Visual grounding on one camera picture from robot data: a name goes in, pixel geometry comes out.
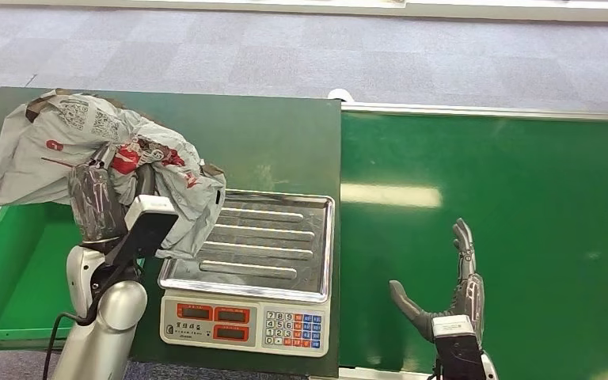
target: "digital display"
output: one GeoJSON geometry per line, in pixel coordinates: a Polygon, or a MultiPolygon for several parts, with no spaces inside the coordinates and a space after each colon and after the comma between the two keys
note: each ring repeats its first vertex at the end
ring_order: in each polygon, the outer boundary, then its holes
{"type": "Polygon", "coordinates": [[[216,336],[218,338],[245,340],[245,330],[218,329],[216,336]]]}
{"type": "Polygon", "coordinates": [[[184,318],[199,318],[199,319],[210,319],[210,310],[208,309],[193,309],[193,308],[183,308],[180,311],[181,315],[184,318]]]}
{"type": "Polygon", "coordinates": [[[218,321],[227,322],[245,322],[245,313],[238,313],[236,311],[219,311],[218,321]]]}

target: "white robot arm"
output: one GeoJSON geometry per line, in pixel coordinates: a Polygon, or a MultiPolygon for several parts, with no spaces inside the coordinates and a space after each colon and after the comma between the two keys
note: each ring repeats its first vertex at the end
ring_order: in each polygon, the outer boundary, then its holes
{"type": "Polygon", "coordinates": [[[495,367],[481,346],[484,333],[484,280],[477,273],[472,231],[459,218],[453,226],[458,249],[458,285],[448,310],[430,313],[391,280],[390,295],[401,312],[427,341],[435,344],[437,360],[431,378],[497,380],[495,367]]]}

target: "gray carpet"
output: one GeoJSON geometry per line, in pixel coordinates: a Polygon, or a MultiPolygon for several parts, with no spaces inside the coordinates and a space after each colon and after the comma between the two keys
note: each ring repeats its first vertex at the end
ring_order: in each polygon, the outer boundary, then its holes
{"type": "MultiPolygon", "coordinates": [[[[0,7],[0,86],[608,112],[608,25],[0,7]]],[[[0,352],[0,379],[43,354],[0,352]]],[[[127,378],[275,375],[131,363],[127,378]]]]}

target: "stainless steel tray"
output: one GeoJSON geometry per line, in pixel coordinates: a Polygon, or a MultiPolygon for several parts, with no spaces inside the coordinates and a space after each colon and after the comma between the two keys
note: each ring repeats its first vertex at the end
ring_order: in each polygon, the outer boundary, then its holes
{"type": "Polygon", "coordinates": [[[165,289],[325,302],[332,278],[334,200],[227,190],[194,260],[167,259],[165,289]]]}

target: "robotic hand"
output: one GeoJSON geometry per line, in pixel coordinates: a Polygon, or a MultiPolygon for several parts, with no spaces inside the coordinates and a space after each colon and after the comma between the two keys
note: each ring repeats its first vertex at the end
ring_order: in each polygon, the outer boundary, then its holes
{"type": "Polygon", "coordinates": [[[102,146],[90,160],[74,167],[69,193],[82,243],[66,259],[66,279],[75,315],[61,313],[52,330],[50,350],[62,317],[75,321],[55,368],[53,380],[119,380],[147,304],[139,283],[137,259],[154,256],[178,216],[166,197],[152,196],[154,173],[137,169],[137,195],[124,214],[108,167],[115,154],[102,146]]]}
{"type": "Polygon", "coordinates": [[[448,310],[430,313],[409,299],[399,281],[391,280],[390,296],[401,312],[437,349],[434,374],[446,380],[497,380],[491,359],[483,351],[484,280],[477,274],[472,231],[459,218],[453,225],[458,250],[458,285],[448,310]]]}

